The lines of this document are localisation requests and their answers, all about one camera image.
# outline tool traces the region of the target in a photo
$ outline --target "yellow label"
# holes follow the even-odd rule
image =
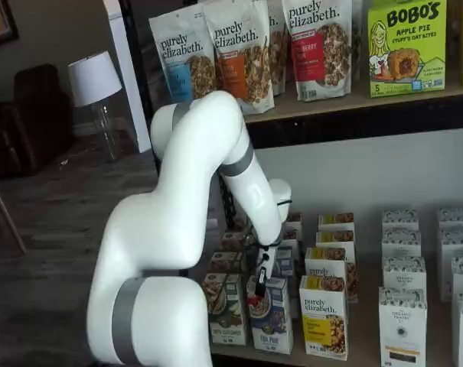
[[[330,320],[312,319],[302,317],[302,329],[305,332],[305,341],[331,346]]]

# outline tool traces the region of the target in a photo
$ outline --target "brown leather chair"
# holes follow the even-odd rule
[[[32,174],[73,142],[73,109],[56,67],[18,72],[14,94],[0,103],[0,176]]]

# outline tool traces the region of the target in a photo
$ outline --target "white wall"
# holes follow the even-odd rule
[[[421,210],[423,251],[435,251],[435,210],[463,205],[463,130],[257,151],[268,178],[292,186],[312,245],[319,213],[353,211],[357,250],[380,256],[384,209]]]

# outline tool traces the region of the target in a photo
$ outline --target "bobo's box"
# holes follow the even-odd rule
[[[446,8],[446,0],[395,0],[369,10],[371,97],[445,88]]]

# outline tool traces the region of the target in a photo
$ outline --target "white lamp shade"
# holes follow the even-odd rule
[[[122,88],[107,51],[68,65],[68,74],[76,107],[91,105]]]

